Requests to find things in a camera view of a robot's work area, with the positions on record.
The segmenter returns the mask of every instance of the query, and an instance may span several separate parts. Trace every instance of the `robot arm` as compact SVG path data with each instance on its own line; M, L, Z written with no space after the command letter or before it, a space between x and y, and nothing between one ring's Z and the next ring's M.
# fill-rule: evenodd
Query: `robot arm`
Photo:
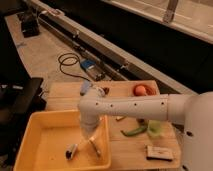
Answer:
M156 95L129 98L104 98L99 87L91 87L78 107L81 127L90 136L99 124L101 114L170 121L184 124L184 105L191 95Z
M201 95L158 95L104 98L101 88L91 87L79 102L81 127L92 135L99 116L121 115L167 120L184 125L182 170L212 171L213 92Z

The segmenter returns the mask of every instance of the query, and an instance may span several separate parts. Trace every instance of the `wooden board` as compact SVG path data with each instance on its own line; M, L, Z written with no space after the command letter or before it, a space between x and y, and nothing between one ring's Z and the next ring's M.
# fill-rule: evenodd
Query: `wooden board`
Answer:
M143 83L156 89L159 94L155 81L103 81L94 84L101 87L110 88L109 97L129 97L133 96L134 85ZM77 109L80 98L80 87L82 82L54 83L50 89L47 100L46 110L66 110ZM173 127L168 122L163 122L163 133L159 138L152 139L146 133L136 137L124 137L120 130L131 130L137 127L134 118L125 118L117 122L115 117L109 118L109 138L111 146L112 164L110 171L113 170L142 170L158 168L178 168L180 165L181 150L178 145ZM146 160L146 145L171 148L174 152L174 160L157 161Z

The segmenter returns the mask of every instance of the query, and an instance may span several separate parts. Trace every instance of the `yellow tray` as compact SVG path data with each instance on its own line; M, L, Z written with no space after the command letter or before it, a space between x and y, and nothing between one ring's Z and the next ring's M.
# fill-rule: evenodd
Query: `yellow tray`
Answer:
M88 141L82 141L78 111L34 113L27 125L14 171L107 169L111 155L106 117L102 117L95 137L101 157L97 157ZM72 160L67 160L65 152L74 143L80 143L78 151Z

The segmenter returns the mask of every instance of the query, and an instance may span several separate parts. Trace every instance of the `green object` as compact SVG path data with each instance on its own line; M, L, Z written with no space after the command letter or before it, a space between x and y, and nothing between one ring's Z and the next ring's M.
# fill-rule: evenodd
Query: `green object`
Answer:
M150 120L147 128L147 133L151 137L159 137L162 133L161 122Z
M140 133L143 133L147 130L147 125L141 125L136 129L133 129L131 131L123 131L121 130L121 133L126 136L126 137L131 137L131 136L135 136L138 135Z

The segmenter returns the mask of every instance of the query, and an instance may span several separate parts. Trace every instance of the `floor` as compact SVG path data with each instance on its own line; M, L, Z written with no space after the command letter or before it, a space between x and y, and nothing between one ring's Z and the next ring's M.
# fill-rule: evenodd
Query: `floor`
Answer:
M21 60L27 71L32 77L37 76L44 78L42 84L45 92L44 98L48 96L50 86L53 82L82 81L82 79L64 75L59 70L58 57L67 52L74 52L70 46L59 40L55 35L42 26L39 27L40 34L38 36L24 38L21 33L20 22L17 16L8 16L6 20ZM65 70L66 72L88 78L85 72L82 71L77 64L68 67ZM0 170L11 171L12 168L0 168Z

